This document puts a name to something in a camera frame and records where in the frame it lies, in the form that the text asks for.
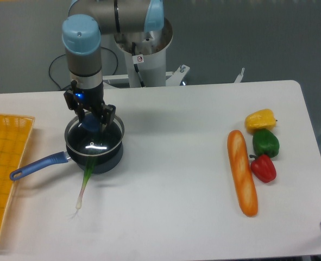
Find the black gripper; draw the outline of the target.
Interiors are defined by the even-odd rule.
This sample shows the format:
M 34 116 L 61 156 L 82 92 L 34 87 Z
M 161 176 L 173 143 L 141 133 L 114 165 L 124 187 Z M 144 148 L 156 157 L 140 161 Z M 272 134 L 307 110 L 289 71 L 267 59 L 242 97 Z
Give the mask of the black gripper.
M 113 123 L 116 107 L 105 104 L 103 100 L 103 83 L 91 89 L 80 89 L 78 82 L 72 80 L 70 87 L 64 92 L 64 98 L 69 110 L 73 110 L 82 122 L 85 117 L 84 110 L 90 111 L 95 117 L 99 117 L 99 130 L 105 131 Z

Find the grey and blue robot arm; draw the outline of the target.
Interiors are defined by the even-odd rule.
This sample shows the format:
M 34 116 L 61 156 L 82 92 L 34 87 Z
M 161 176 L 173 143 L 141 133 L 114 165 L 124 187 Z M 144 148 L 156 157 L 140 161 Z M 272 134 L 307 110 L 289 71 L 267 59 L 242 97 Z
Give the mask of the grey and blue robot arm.
M 64 97 L 85 129 L 102 133 L 115 118 L 115 106 L 104 102 L 102 35 L 148 33 L 164 23 L 162 1 L 72 1 L 62 24 L 71 78 Z

